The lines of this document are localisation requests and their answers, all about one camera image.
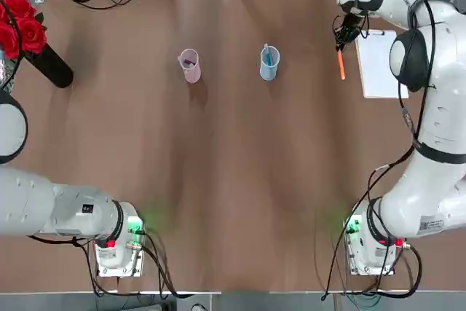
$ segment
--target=flower vase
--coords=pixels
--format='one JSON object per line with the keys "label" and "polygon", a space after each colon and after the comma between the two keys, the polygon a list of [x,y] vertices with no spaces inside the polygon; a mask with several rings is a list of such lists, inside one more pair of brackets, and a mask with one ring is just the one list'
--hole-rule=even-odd
{"label": "flower vase", "polygon": [[48,44],[40,54],[26,55],[25,58],[56,87],[65,88],[73,82],[73,71]]}

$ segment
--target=blue pen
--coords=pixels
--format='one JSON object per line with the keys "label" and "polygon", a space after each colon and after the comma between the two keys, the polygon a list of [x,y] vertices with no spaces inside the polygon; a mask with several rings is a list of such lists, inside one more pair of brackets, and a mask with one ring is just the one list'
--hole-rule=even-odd
{"label": "blue pen", "polygon": [[267,65],[272,67],[273,65],[273,62],[272,62],[272,56],[270,55],[270,49],[269,49],[269,45],[268,44],[265,44],[264,45],[264,49],[265,49],[265,57],[267,59]]}

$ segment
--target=notepad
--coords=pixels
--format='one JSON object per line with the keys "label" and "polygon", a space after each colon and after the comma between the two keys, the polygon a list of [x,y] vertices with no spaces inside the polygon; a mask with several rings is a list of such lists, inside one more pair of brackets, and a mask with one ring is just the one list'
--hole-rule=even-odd
{"label": "notepad", "polygon": [[[398,98],[398,80],[390,70],[390,49],[394,31],[369,31],[367,39],[356,39],[359,70],[365,98]],[[401,97],[408,98],[408,89],[401,86]]]}

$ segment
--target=sticker label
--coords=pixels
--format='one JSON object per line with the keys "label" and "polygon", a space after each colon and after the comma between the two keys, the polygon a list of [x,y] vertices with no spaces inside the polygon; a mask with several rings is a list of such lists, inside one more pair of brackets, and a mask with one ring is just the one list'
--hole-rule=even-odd
{"label": "sticker label", "polygon": [[93,204],[83,204],[81,212],[85,214],[92,214],[94,212],[94,205]]}
{"label": "sticker label", "polygon": [[418,235],[443,231],[443,215],[421,216]]}
{"label": "sticker label", "polygon": [[387,252],[387,249],[376,248],[376,256],[378,258],[385,257],[386,252]]}
{"label": "sticker label", "polygon": [[111,249],[109,251],[99,251],[99,258],[101,259],[113,259],[117,257],[117,250]]}

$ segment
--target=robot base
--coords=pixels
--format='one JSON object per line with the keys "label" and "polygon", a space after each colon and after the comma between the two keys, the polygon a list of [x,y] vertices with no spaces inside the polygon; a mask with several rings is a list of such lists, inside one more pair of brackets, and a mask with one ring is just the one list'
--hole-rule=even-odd
{"label": "robot base", "polygon": [[[371,235],[367,225],[368,201],[363,201],[355,213],[349,218],[344,234],[346,255],[351,275],[380,275],[384,264],[387,247],[377,242]],[[384,266],[387,274],[395,260],[396,247],[388,248],[388,256]]]}
{"label": "robot base", "polygon": [[124,221],[120,236],[112,248],[95,245],[95,257],[100,277],[140,277],[143,270],[143,222],[136,209],[127,202],[120,202]]}

